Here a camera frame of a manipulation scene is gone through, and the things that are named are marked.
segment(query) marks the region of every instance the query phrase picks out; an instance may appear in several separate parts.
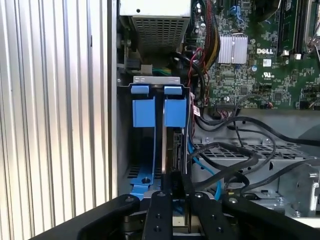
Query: green circuit board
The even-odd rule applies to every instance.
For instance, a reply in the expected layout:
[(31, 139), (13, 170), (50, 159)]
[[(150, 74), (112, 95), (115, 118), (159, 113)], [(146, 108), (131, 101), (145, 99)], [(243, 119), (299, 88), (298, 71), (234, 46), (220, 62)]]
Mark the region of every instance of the green circuit board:
[[(234, 104), (239, 98), (256, 93), (271, 101), (275, 109), (311, 109), (309, 104), (320, 99), (320, 66), (316, 55), (304, 54), (302, 59), (278, 56), (279, 13), (267, 21), (253, 22), (252, 1), (239, 0), (237, 4), (243, 20), (239, 23), (235, 16), (230, 15), (230, 2), (225, 1), (224, 9), (217, 14), (219, 33), (221, 36), (228, 36), (241, 29), (248, 38), (247, 60), (245, 64), (216, 63), (210, 69), (209, 105)], [(291, 2), (294, 13), (296, 1)], [(319, 8), (316, 7), (312, 11), (311, 31), (314, 31), (317, 24)], [(292, 14), (286, 14), (285, 24), (294, 19)], [(199, 25), (199, 45), (203, 44), (206, 36), (202, 23), (201, 19), (196, 23)], [(289, 39), (284, 45), (290, 48), (294, 27), (285, 28)], [(263, 101), (253, 99), (248, 100), (244, 107), (261, 108), (263, 104)], [(320, 104), (317, 103), (314, 110), (319, 110), (318, 108)]]

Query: ribbed metal panel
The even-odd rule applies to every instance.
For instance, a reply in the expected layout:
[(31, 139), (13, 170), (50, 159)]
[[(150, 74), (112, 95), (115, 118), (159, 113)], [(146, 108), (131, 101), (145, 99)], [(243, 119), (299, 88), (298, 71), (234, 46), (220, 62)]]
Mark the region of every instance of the ribbed metal panel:
[(219, 64), (245, 64), (247, 62), (248, 36), (222, 35), (220, 41)]
[(0, 0), (0, 240), (29, 239), (117, 195), (116, 7)]

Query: screw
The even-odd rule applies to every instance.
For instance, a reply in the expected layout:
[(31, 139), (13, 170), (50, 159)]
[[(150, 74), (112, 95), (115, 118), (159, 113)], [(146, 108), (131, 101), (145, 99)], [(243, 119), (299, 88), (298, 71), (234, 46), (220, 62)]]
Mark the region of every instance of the screw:
[(282, 196), (278, 197), (277, 200), (280, 204), (283, 204), (285, 202), (285, 200)]
[(160, 193), (158, 193), (158, 197), (164, 197), (166, 194), (164, 194), (162, 191)]
[(237, 204), (237, 203), (238, 203), (238, 200), (237, 200), (236, 198), (234, 198), (234, 197), (230, 197), (230, 198), (229, 198), (229, 202), (230, 202), (230, 203), (233, 203), (233, 204)]
[(301, 213), (299, 211), (295, 211), (294, 216), (297, 218), (301, 217)]
[(126, 41), (126, 45), (130, 48), (131, 47), (131, 40), (130, 39), (128, 39), (127, 41)]
[(126, 198), (126, 202), (132, 202), (134, 199), (132, 198), (132, 197), (130, 197), (130, 196), (128, 196), (127, 198)]
[(203, 195), (201, 192), (197, 192), (197, 193), (195, 194), (195, 196), (196, 196), (197, 198), (202, 198), (204, 195)]

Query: aluminum surface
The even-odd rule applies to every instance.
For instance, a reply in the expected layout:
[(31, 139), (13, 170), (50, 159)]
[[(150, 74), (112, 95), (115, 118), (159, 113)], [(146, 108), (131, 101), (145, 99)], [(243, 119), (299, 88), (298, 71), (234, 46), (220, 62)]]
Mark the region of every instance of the aluminum surface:
[(117, 195), (116, 9), (0, 0), (0, 240), (29, 239)]
[(219, 64), (245, 64), (247, 62), (248, 37), (243, 34), (220, 36)]
[(131, 16), (141, 53), (175, 52), (186, 33), (191, 0), (120, 0), (120, 16)]
[(300, 212), (301, 217), (315, 217), (318, 205), (318, 169), (304, 164), (284, 174), (279, 179), (278, 193)]
[(135, 84), (180, 84), (180, 77), (177, 76), (134, 76), (133, 83)]

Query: heatsink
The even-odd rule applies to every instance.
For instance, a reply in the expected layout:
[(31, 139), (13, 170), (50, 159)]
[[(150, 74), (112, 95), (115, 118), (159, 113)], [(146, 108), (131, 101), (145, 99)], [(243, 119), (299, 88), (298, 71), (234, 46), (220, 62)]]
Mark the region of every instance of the heatsink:
[(245, 64), (247, 62), (248, 36), (243, 34), (220, 36), (219, 64)]
[(190, 16), (191, 0), (120, 0), (120, 15), (131, 17), (141, 53), (170, 53), (180, 47)]

